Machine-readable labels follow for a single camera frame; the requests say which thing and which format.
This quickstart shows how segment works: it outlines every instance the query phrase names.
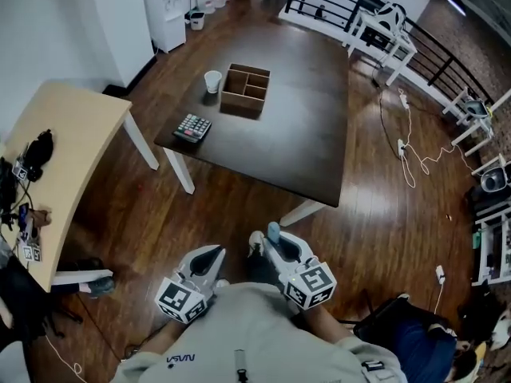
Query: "railing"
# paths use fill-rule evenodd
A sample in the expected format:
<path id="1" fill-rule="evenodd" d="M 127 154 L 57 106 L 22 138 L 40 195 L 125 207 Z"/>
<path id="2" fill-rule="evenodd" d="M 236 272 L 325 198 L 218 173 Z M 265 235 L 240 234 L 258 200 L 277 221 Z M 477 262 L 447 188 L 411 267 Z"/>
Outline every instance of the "railing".
<path id="1" fill-rule="evenodd" d="M 293 2 L 298 2 L 298 8 L 295 7 L 297 5 L 292 4 Z M 299 14 L 315 17 L 315 11 L 322 4 L 325 6 L 322 9 L 323 13 L 326 13 L 327 17 L 318 21 L 342 28 L 347 32 L 360 7 L 374 10 L 382 7 L 384 3 L 382 0 L 287 0 L 285 11 L 288 13 L 289 10 L 294 10 Z M 408 63 L 408 67 L 427 80 L 428 85 L 433 85 L 451 100 L 468 87 L 487 105 L 493 104 L 493 99 L 475 76 L 435 37 L 409 18 L 406 19 L 405 32 L 414 41 L 418 50 Z M 364 38 L 368 41 L 366 33 L 362 36 L 362 39 Z M 380 38 L 380 44 L 377 44 L 378 42 L 372 38 L 368 43 L 377 45 L 388 53 L 389 44 L 381 40 Z M 399 49 L 397 55 L 404 57 L 406 52 Z"/>

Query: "brown box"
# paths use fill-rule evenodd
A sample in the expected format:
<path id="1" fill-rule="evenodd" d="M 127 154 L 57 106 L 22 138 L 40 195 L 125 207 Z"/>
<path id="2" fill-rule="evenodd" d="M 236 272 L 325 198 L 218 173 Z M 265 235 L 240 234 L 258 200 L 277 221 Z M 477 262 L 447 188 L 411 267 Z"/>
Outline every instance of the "brown box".
<path id="1" fill-rule="evenodd" d="M 222 104 L 260 113 L 269 82 L 270 71 L 266 69 L 231 64 L 222 89 Z"/>

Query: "white cup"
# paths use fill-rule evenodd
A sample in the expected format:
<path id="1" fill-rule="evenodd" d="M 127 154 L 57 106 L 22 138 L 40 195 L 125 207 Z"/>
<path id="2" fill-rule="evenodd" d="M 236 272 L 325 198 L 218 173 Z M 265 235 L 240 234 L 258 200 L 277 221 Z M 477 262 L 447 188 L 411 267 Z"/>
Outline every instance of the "white cup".
<path id="1" fill-rule="evenodd" d="M 206 87 L 209 93 L 217 93 L 220 87 L 220 81 L 222 81 L 222 74 L 218 71 L 207 71 L 204 75 L 206 80 Z"/>

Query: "calculator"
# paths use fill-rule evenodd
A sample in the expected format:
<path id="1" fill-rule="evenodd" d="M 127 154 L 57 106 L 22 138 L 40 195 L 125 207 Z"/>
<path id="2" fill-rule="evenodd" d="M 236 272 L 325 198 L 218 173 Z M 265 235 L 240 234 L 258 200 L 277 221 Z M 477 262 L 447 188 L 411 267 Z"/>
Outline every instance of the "calculator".
<path id="1" fill-rule="evenodd" d="M 210 126 L 209 120 L 189 113 L 174 131 L 174 135 L 196 144 L 204 137 Z"/>

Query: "brick wall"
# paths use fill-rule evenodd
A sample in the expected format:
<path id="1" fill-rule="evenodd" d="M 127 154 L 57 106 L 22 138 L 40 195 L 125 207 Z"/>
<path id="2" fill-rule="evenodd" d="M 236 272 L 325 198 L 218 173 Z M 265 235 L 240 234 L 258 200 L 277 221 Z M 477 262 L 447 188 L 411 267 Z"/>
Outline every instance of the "brick wall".
<path id="1" fill-rule="evenodd" d="M 430 0 L 418 24 L 470 70 L 494 101 L 511 88 L 511 47 L 476 14 L 467 9 L 463 17 L 446 0 Z M 493 130 L 495 139 L 481 150 L 481 158 L 501 152 L 511 160 L 511 100 L 496 111 Z"/>

